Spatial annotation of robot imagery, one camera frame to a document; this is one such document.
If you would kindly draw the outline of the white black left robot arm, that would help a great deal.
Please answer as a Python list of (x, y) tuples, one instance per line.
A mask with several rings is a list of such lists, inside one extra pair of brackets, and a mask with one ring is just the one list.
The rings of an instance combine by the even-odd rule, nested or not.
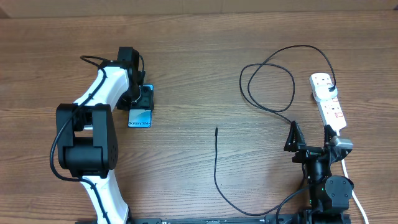
[(129, 110), (142, 96), (145, 71), (142, 56), (133, 47), (120, 47), (116, 60), (82, 55), (98, 75), (73, 103), (56, 109), (57, 135), (50, 148), (54, 176), (81, 183), (97, 214), (95, 223), (133, 223), (115, 174), (118, 140), (113, 110)]

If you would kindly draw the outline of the blue Galaxy smartphone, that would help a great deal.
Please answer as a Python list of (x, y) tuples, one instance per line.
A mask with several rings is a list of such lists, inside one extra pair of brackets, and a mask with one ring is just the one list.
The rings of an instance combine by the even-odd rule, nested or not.
[(141, 96), (132, 102), (129, 110), (127, 126), (129, 128), (150, 128), (152, 112), (154, 110), (154, 86), (143, 84), (140, 86)]

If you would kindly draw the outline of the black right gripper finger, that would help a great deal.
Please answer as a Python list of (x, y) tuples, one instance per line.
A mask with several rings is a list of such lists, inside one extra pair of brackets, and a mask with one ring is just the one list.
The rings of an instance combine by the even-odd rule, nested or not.
[(292, 121), (290, 124), (290, 131), (284, 146), (284, 151), (297, 152), (304, 150), (305, 147), (306, 142), (300, 126), (296, 121)]
[(333, 130), (333, 128), (327, 124), (324, 126), (324, 143), (325, 145), (334, 146), (333, 138), (337, 136), (337, 133)]

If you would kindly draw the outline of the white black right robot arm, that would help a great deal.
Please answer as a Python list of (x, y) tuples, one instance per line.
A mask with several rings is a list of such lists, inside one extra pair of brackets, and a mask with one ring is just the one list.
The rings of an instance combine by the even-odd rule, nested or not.
[[(308, 146), (296, 121), (291, 122), (284, 151), (293, 152), (293, 163), (304, 166), (307, 186), (289, 195), (277, 207), (275, 222), (287, 223), (350, 223), (349, 200), (354, 183), (342, 175), (333, 175), (331, 165), (342, 161), (353, 150), (350, 139), (337, 135), (331, 126), (324, 126), (324, 146)], [(309, 192), (310, 206), (295, 214), (281, 215), (285, 203), (304, 191)]]

